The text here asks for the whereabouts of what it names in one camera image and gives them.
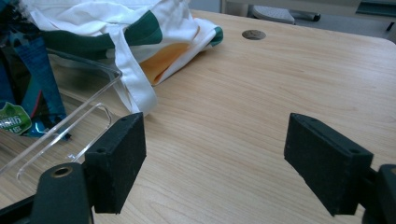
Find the green trim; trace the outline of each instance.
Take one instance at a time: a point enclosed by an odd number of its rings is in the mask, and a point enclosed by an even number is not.
[[[210,41],[210,45],[212,47],[216,46],[217,44],[221,43],[221,41],[223,40],[224,37],[224,33],[222,31],[222,29],[220,27],[216,27],[215,28],[215,37],[213,37],[213,39]]]
[[[110,35],[83,36],[68,31],[42,33],[47,48],[74,54],[91,60],[104,59],[108,49],[114,49]],[[163,33],[155,15],[148,11],[137,22],[127,27],[125,39],[129,46],[159,44]]]

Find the white fabric bag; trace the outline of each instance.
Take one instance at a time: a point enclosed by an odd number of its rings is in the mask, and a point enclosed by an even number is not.
[[[21,0],[50,49],[89,59],[114,58],[131,113],[149,113],[157,85],[197,53],[222,40],[222,30],[193,18],[185,0]]]

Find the colorful packaging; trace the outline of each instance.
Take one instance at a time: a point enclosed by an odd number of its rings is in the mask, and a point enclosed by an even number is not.
[[[65,117],[39,30],[0,0],[0,128],[39,137]]]

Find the clear plastic container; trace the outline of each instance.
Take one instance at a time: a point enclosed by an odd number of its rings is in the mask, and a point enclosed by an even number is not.
[[[68,116],[38,139],[0,132],[0,209],[33,195],[52,166],[83,162],[84,152],[129,114],[118,96],[125,92],[119,70],[52,50],[49,57]]]

